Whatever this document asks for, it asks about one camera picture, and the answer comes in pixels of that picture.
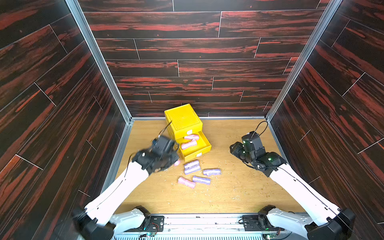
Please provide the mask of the yellow top drawer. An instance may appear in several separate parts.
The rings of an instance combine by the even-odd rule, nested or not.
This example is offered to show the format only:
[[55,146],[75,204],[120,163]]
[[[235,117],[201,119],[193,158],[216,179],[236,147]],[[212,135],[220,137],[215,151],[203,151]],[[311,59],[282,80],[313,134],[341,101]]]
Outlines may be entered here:
[[192,121],[172,121],[171,125],[168,128],[168,131],[170,135],[175,139],[180,139],[185,136],[191,135],[198,133],[202,131],[203,129],[203,122],[202,121],[197,121],[197,122],[192,122]]

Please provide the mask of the yellow drawer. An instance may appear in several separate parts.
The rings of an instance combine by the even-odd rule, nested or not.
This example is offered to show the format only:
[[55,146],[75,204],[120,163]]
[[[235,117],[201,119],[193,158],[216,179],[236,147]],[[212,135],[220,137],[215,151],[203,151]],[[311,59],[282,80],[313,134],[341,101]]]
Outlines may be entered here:
[[195,135],[199,136],[197,145],[191,146],[185,150],[182,150],[182,144],[188,143],[190,140],[186,140],[184,138],[179,138],[176,140],[176,142],[180,145],[179,155],[186,163],[201,157],[203,154],[208,153],[212,148],[211,143],[208,141],[207,137],[202,131],[195,133]]
[[175,139],[180,139],[185,136],[191,135],[198,133],[202,131],[203,129],[203,122],[202,121],[197,121],[197,122],[192,122],[192,121],[172,121],[171,125],[168,128],[168,131],[170,135]]

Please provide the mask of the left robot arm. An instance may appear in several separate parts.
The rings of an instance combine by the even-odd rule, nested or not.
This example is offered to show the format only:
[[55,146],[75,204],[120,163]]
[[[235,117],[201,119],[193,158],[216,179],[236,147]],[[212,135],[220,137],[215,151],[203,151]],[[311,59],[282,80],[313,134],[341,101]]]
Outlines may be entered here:
[[179,144],[163,135],[152,141],[147,149],[133,154],[126,169],[97,198],[84,209],[74,209],[73,223],[85,240],[111,240],[127,230],[138,229],[149,217],[143,207],[116,214],[124,200],[151,174],[165,171],[179,160]]

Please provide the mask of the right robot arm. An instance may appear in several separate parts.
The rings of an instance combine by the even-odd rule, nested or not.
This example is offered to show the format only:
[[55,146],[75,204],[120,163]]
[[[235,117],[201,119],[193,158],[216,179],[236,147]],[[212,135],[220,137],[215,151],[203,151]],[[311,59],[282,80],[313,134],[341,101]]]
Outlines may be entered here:
[[244,135],[241,142],[230,146],[230,153],[280,185],[308,214],[305,217],[268,205],[258,212],[260,229],[284,229],[307,240],[348,240],[352,236],[356,215],[319,194],[279,154],[266,152],[259,134]]

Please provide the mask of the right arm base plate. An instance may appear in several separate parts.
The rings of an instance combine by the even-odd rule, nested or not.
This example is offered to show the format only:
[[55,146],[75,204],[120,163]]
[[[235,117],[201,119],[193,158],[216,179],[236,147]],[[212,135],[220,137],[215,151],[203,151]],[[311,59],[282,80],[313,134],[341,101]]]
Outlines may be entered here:
[[259,215],[243,215],[238,223],[244,226],[246,232],[263,231],[260,226]]

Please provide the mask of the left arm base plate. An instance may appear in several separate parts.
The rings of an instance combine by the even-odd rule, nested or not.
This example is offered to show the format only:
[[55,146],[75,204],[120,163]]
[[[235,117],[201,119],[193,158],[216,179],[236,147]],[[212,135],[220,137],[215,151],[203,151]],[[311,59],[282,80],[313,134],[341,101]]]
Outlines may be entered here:
[[163,232],[165,224],[165,216],[162,215],[150,215],[147,216],[143,222],[144,232]]

